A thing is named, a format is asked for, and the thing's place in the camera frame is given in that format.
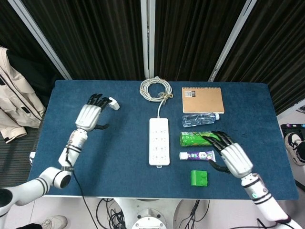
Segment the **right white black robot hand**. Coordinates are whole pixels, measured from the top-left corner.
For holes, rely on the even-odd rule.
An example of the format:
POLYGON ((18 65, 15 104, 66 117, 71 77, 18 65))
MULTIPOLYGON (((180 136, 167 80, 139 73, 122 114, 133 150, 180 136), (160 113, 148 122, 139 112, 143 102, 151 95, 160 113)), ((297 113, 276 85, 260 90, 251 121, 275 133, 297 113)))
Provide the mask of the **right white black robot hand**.
POLYGON ((219 140, 210 136, 202 136, 202 138, 216 148, 226 166, 222 167, 213 160, 209 160, 210 165, 217 171, 232 174, 236 178, 243 178, 251 174, 253 164, 241 146, 225 132, 213 131, 212 133, 219 140))

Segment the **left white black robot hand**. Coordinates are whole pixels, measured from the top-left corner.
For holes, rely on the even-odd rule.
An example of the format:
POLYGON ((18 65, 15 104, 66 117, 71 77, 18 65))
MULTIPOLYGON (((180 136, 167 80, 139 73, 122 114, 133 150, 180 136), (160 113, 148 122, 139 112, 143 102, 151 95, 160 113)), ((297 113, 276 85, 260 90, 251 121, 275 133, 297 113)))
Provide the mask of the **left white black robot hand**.
POLYGON ((77 128, 87 132, 92 131, 93 129, 107 129, 109 124, 98 125, 97 122, 101 112, 110 102, 112 102, 112 100, 108 97, 102 97, 102 94, 91 95, 87 103, 82 107, 75 121, 77 128))

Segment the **small white plug adapter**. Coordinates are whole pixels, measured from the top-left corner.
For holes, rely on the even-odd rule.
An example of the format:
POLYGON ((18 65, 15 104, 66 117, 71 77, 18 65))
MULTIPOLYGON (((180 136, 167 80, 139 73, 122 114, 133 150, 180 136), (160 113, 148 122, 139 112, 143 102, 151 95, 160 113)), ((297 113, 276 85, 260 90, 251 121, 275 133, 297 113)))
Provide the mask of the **small white plug adapter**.
POLYGON ((118 102, 112 98, 112 97, 109 97, 109 100, 110 102, 108 103, 108 106, 113 109, 113 110, 119 110, 120 109, 120 105, 118 104, 118 102))

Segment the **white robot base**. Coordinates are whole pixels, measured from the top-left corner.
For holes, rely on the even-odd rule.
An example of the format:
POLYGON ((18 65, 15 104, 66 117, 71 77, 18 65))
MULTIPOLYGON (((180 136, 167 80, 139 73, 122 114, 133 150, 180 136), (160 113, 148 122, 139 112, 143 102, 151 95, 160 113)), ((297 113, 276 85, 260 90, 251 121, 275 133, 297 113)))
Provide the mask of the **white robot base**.
POLYGON ((174 229, 174 216, 180 199, 115 198, 126 229, 174 229))

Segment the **purple toothpaste tube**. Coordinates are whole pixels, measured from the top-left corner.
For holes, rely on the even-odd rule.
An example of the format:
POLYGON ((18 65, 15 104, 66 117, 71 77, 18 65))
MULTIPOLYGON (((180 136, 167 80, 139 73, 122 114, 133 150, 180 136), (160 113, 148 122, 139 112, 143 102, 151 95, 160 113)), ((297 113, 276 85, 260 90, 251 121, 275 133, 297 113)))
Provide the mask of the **purple toothpaste tube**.
POLYGON ((216 161, 214 151, 198 151, 198 152, 180 152, 180 160, 190 160, 190 161, 216 161))

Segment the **green toy building block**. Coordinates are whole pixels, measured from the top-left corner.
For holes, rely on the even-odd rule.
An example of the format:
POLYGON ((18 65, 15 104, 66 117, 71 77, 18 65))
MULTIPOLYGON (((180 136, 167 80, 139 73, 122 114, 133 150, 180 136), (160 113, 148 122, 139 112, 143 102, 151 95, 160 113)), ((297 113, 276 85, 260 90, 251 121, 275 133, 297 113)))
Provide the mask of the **green toy building block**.
POLYGON ((208 186, 208 173, 204 170, 192 170, 190 175, 191 186, 207 187, 208 186))

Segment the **blue table cloth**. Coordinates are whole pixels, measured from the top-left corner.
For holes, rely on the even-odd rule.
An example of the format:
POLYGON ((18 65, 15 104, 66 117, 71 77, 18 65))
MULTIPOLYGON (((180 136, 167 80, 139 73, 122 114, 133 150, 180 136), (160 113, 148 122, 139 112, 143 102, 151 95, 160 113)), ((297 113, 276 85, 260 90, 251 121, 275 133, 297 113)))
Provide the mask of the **blue table cloth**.
POLYGON ((223 131, 240 144, 267 189, 277 200, 295 200, 296 189, 284 141, 269 88, 263 83, 171 82, 173 98, 164 106, 145 100, 139 81, 68 81, 55 83, 29 179, 38 177, 58 162, 76 118, 92 94, 118 101, 120 109, 105 108, 99 124, 105 130, 88 133, 75 166, 76 178, 64 189, 52 188, 52 195, 125 198, 248 199, 241 181, 216 171, 206 161, 180 160, 182 88, 220 87, 225 112, 211 125, 192 131, 223 131), (167 118, 170 134, 170 164, 156 168, 149 164, 149 120, 167 118), (207 171, 208 186, 191 186, 192 170, 207 171))

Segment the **clear plastic water bottle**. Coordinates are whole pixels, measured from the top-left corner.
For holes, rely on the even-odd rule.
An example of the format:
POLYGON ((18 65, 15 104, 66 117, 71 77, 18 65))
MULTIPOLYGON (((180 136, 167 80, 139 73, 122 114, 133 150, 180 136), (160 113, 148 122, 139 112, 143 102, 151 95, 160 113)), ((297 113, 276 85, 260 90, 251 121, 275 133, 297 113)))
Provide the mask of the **clear plastic water bottle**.
POLYGON ((183 116, 183 127, 193 127, 198 125, 213 124, 219 120, 219 114, 215 113, 203 113, 203 114, 188 114, 183 116))

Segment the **white black sneaker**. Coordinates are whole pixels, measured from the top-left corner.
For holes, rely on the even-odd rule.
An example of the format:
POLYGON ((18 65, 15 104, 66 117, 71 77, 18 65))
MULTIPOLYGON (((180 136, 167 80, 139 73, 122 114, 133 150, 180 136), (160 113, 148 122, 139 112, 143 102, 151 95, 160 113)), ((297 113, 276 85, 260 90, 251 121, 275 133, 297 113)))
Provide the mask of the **white black sneaker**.
POLYGON ((305 140, 297 133, 289 133, 285 137, 285 147, 298 166, 305 166, 305 140))

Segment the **black device purple buttons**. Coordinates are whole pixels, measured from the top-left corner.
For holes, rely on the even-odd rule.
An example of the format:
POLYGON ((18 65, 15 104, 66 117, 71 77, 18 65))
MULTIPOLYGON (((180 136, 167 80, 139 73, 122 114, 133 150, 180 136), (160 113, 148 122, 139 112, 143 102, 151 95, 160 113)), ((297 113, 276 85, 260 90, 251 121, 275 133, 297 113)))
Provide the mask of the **black device purple buttons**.
POLYGON ((296 133, 302 140, 305 140, 305 124, 282 124, 280 127, 284 138, 289 133, 296 133))

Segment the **brown spiral notebook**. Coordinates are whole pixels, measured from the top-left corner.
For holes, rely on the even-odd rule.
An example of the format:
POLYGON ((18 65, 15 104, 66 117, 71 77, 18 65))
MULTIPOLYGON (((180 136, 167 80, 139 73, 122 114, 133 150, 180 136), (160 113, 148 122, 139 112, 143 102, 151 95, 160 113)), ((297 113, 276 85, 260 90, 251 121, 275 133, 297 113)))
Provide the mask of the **brown spiral notebook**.
POLYGON ((182 103, 184 114, 224 114, 220 87, 183 87, 182 103))

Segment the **white power strip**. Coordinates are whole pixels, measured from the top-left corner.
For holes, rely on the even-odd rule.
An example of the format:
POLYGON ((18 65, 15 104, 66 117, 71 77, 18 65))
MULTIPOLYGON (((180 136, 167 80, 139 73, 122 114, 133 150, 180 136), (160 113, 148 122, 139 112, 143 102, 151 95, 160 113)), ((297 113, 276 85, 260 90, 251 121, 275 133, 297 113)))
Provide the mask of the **white power strip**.
POLYGON ((167 118, 149 120, 149 164, 157 168, 170 164, 169 123, 167 118))

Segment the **beige jacket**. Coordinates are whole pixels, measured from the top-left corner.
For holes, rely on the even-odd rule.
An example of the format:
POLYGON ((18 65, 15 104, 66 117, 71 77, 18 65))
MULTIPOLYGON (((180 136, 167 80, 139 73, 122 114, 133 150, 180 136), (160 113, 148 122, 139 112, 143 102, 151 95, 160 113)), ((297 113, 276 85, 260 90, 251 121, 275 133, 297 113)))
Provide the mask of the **beige jacket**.
POLYGON ((13 68, 7 48, 0 47, 0 134, 7 144, 39 128, 45 107, 26 78, 13 68))

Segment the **dark pleated curtain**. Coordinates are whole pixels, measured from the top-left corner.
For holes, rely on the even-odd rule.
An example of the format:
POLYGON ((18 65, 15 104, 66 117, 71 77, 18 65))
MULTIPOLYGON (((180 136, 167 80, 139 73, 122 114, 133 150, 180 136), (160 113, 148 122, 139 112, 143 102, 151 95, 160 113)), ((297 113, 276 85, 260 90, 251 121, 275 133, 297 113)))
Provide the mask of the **dark pleated curtain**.
MULTIPOLYGON (((21 0, 74 80, 143 80, 140 0, 21 0)), ((154 74, 207 81, 246 0, 156 0, 154 74)), ((0 47, 47 101, 62 75, 0 0, 0 47)), ((265 83, 277 114, 305 99, 305 0, 257 0, 217 82, 265 83)))

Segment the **plain white sneaker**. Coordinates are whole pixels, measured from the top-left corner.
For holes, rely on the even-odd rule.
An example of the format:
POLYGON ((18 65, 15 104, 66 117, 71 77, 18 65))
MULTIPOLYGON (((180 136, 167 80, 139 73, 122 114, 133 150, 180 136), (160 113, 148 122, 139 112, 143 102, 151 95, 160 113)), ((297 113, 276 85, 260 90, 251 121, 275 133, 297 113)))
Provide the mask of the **plain white sneaker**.
POLYGON ((67 218, 61 215, 52 216, 41 223, 42 229, 65 229, 67 225, 67 218))

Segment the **white slanted frame post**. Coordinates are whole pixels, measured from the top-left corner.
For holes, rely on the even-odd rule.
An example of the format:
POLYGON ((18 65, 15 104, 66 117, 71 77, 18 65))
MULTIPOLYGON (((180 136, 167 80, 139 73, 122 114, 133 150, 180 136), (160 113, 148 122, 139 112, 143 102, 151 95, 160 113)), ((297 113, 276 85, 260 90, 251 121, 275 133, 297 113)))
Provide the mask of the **white slanted frame post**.
POLYGON ((7 1, 12 6, 12 8, 17 13, 17 15, 22 20, 22 22, 25 24, 25 26, 28 28, 28 30, 31 32, 35 40, 38 42, 40 47, 43 49, 45 54, 51 60, 51 62, 56 67, 56 69, 61 74, 61 76, 65 80, 72 80, 72 77, 70 76, 68 70, 66 69, 66 67, 60 60, 59 56, 48 42, 47 38, 41 31, 40 27, 37 25, 34 18, 31 16, 29 11, 23 4, 22 0, 7 0, 7 1))
POLYGON ((208 82, 213 82, 219 73, 225 59, 227 58, 231 48, 233 47, 240 31, 242 30, 243 26, 245 25, 249 15, 251 14, 257 0, 246 0, 232 30, 231 33, 222 49, 222 52, 210 74, 208 82))

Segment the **white upright frame post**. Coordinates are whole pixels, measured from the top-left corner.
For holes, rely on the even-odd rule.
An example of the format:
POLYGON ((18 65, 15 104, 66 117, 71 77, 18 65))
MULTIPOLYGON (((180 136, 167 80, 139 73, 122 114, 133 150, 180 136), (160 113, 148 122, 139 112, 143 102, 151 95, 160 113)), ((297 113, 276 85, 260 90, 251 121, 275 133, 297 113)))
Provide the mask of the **white upright frame post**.
POLYGON ((146 79, 154 77, 156 0, 141 0, 143 67, 146 79))

